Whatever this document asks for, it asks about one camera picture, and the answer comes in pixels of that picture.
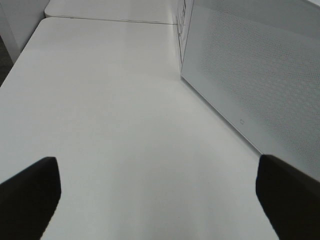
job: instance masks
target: gray carpet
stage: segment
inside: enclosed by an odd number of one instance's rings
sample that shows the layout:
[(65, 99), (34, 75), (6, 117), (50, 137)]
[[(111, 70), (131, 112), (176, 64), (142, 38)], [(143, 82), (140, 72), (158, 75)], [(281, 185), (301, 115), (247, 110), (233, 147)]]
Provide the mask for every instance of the gray carpet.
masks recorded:
[(0, 36), (0, 86), (6, 79), (13, 65), (14, 64)]

